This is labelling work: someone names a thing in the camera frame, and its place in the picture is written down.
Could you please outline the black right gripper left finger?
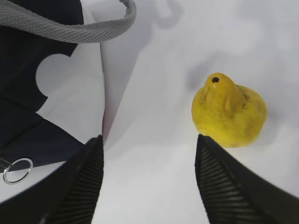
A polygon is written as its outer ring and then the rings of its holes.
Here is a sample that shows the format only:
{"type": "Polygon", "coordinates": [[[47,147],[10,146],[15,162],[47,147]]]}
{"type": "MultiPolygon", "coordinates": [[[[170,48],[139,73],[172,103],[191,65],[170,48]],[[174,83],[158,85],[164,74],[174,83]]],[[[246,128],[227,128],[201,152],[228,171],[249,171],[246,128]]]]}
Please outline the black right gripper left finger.
{"type": "Polygon", "coordinates": [[[0,204],[2,224],[90,224],[104,174],[102,136],[49,176],[0,204]]]}

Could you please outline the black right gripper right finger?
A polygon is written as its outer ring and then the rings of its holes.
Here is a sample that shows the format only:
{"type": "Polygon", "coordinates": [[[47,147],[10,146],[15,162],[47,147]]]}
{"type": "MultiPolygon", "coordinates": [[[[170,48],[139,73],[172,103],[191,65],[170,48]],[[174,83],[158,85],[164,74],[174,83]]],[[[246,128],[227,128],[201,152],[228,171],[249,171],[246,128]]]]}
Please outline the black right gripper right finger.
{"type": "Polygon", "coordinates": [[[299,199],[198,135],[195,176],[211,224],[297,224],[299,199]]]}

